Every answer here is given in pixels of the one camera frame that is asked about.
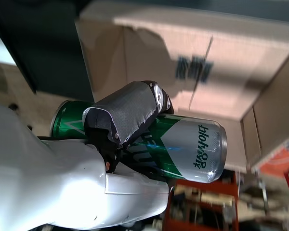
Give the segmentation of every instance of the green can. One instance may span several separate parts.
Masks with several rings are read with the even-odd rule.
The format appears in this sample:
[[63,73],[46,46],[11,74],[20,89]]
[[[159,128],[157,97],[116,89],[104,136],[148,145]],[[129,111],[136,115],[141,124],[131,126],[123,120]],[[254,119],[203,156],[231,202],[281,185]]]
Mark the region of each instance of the green can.
[[[86,139],[83,111],[93,103],[65,101],[55,114],[50,135]],[[161,114],[121,156],[128,167],[170,178],[209,183],[226,161],[225,129],[215,121]]]

